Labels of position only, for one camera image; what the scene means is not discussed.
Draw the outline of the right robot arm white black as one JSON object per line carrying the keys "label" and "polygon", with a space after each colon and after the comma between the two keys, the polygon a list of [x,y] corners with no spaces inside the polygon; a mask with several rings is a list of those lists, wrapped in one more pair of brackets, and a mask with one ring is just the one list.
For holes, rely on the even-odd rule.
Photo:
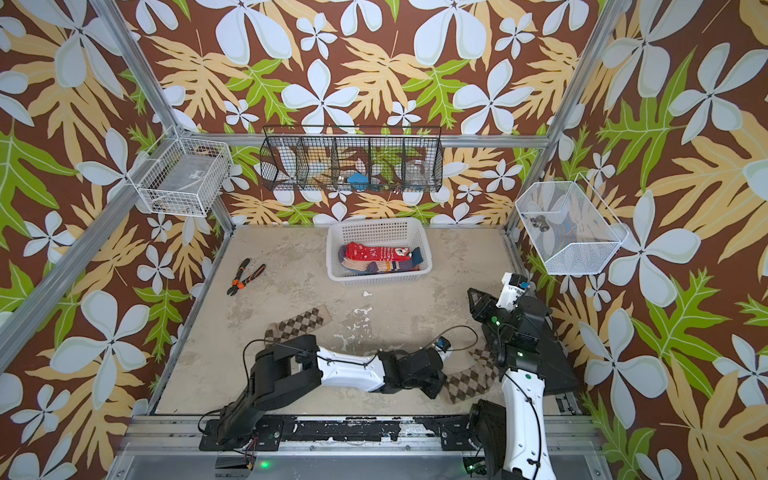
{"label": "right robot arm white black", "polygon": [[481,400],[470,411],[470,431],[484,453],[489,479],[554,479],[543,414],[545,379],[538,352],[551,310],[514,287],[500,299],[468,290],[469,310],[491,348],[504,403]]}

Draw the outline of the beige brown argyle sock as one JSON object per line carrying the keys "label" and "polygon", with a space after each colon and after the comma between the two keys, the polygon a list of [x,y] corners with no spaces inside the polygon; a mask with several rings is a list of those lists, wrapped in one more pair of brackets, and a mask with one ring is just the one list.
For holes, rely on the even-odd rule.
{"label": "beige brown argyle sock", "polygon": [[263,337],[268,341],[283,343],[306,334],[312,334],[316,330],[329,325],[332,321],[333,318],[327,308],[321,305],[287,320],[270,323]]}

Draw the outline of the beige purple striped sock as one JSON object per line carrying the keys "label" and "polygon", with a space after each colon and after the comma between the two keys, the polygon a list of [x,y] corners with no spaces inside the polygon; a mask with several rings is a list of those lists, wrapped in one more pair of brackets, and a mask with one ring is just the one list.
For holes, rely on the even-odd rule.
{"label": "beige purple striped sock", "polygon": [[416,261],[364,261],[353,260],[346,256],[346,246],[343,245],[339,250],[338,259],[341,265],[347,270],[361,272],[363,274],[388,274],[409,271],[419,271],[423,258],[416,256]]}

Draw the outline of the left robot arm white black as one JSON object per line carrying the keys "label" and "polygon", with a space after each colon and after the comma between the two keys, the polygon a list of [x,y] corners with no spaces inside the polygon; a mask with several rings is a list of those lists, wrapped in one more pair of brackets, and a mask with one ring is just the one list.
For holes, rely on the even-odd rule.
{"label": "left robot arm white black", "polygon": [[254,357],[246,387],[201,429],[202,451],[275,451],[284,422],[267,413],[291,405],[319,387],[395,394],[419,390],[430,399],[446,381],[451,343],[439,337],[415,352],[379,351],[372,356],[336,353],[302,335],[276,343]]}

